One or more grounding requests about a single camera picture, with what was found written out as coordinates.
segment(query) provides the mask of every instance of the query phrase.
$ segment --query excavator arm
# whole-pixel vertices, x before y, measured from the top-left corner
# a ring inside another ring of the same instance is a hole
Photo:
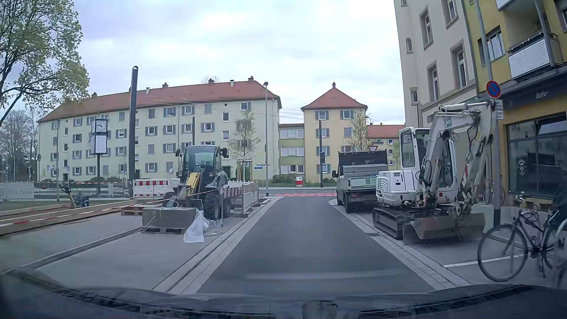
[[[427,152],[421,164],[419,180],[426,207],[435,207],[439,189],[440,170],[447,156],[449,140],[466,132],[468,155],[456,199],[459,215],[468,214],[476,202],[475,194],[483,181],[483,171],[496,129],[494,100],[481,103],[461,103],[440,106],[430,128]]]

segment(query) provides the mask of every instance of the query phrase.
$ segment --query clock face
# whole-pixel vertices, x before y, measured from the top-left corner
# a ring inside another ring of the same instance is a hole
[[[108,122],[106,120],[96,119],[95,122],[96,122],[95,132],[106,132],[107,131]]]

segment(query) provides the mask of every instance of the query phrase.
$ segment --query yellow building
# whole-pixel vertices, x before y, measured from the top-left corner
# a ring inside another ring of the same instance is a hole
[[[357,112],[366,113],[368,106],[358,103],[350,96],[333,87],[310,104],[301,108],[305,124],[305,177],[307,183],[320,180],[319,170],[323,169],[323,178],[331,178],[333,167],[338,166],[338,153],[349,152],[352,136],[351,120]],[[319,121],[325,164],[319,165]]]
[[[567,179],[567,1],[463,3],[477,100],[488,97],[486,60],[502,88],[504,119],[498,121],[502,186],[506,192],[524,191],[544,199],[540,205],[549,203],[545,199],[552,198]],[[479,3],[481,16],[477,14]]]
[[[399,132],[405,125],[368,125],[368,145],[376,146],[376,150],[386,150],[388,152],[388,168],[399,170],[400,138]]]

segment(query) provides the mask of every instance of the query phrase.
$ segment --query plastic bag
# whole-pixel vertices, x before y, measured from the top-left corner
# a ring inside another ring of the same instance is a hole
[[[183,241],[188,244],[193,242],[205,242],[203,233],[207,230],[209,230],[209,221],[203,216],[203,211],[197,209],[193,223],[191,223],[191,226],[187,228],[183,235]]]

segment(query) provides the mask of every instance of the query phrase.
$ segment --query truck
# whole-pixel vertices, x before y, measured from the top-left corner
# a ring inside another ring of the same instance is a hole
[[[338,171],[332,172],[333,178],[337,178],[337,204],[344,205],[350,214],[356,206],[376,203],[376,176],[385,170],[385,150],[339,152]]]

